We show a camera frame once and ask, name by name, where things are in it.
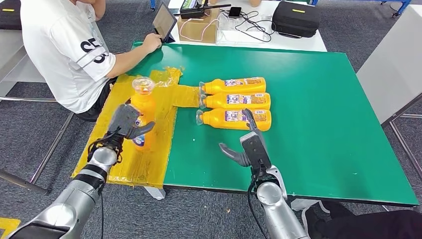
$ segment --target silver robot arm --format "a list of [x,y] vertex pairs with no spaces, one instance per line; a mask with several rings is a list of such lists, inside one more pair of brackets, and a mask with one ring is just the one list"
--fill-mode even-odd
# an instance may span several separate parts
[[265,224],[271,239],[309,239],[286,202],[287,191],[283,178],[277,167],[270,162],[262,132],[257,128],[252,112],[248,109],[242,110],[242,112],[246,115],[247,125],[251,130],[240,138],[240,144],[245,151],[235,152],[224,143],[219,144],[220,149],[239,165],[251,166],[252,182],[248,189],[248,197],[254,188],[258,200],[264,208]]
[[110,168],[118,163],[123,139],[134,139],[149,132],[154,122],[138,127],[139,112],[131,105],[120,105],[104,138],[89,147],[88,163],[57,199],[34,219],[9,234],[7,239],[76,239],[96,204]]

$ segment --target black case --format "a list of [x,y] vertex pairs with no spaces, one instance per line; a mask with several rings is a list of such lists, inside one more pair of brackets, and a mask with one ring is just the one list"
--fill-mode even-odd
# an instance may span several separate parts
[[[14,11],[4,11],[3,9],[13,9]],[[0,3],[0,29],[22,30],[20,0],[5,0]]]
[[312,37],[319,27],[319,9],[281,1],[273,14],[273,23],[271,28],[280,34]]

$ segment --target bottle label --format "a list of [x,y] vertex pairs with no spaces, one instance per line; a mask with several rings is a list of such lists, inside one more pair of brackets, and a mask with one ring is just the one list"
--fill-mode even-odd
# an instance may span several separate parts
[[259,84],[261,83],[261,77],[252,77],[252,78],[245,78],[245,83],[247,85],[252,85],[252,84]]
[[242,80],[227,80],[227,81],[224,81],[224,85],[225,86],[241,86],[243,85],[243,81]]
[[[267,120],[266,111],[253,111],[252,114],[256,122]],[[225,121],[246,121],[247,122],[247,119],[246,119],[246,116],[242,113],[242,111],[226,111]]]
[[225,86],[242,86],[242,85],[252,85],[261,83],[261,77],[252,77],[244,79],[235,79],[235,80],[226,80],[224,81]]
[[145,145],[145,135],[140,135],[134,139],[132,139],[132,141],[138,145],[138,146],[144,146]]
[[244,95],[227,95],[227,104],[264,104],[266,99],[264,94]]
[[[141,126],[142,125],[142,120],[141,120],[141,118],[139,117],[136,121],[135,121],[135,124],[137,125],[137,126]],[[133,141],[133,143],[135,143],[137,146],[144,146],[145,145],[145,135],[143,134],[143,135],[140,135],[140,136],[138,136],[138,137],[136,137],[136,138],[134,138],[134,139],[132,139],[132,141]]]

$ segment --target cardboard box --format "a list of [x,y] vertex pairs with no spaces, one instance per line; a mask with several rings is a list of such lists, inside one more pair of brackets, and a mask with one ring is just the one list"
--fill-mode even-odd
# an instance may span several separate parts
[[[192,42],[215,43],[218,24],[216,19],[220,13],[220,8],[209,9],[206,10],[205,13],[209,16],[202,17],[202,20],[189,20],[182,19],[181,17],[177,20],[179,38],[181,41],[192,41],[186,38],[188,37],[190,39],[197,40]],[[207,29],[205,30],[204,36],[201,40],[202,32],[206,27]]]

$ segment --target hand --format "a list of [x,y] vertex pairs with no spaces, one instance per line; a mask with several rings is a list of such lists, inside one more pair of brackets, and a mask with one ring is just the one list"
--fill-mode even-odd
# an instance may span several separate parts
[[145,47],[146,51],[149,53],[154,52],[161,47],[161,35],[150,33],[145,37],[144,43],[142,44]]

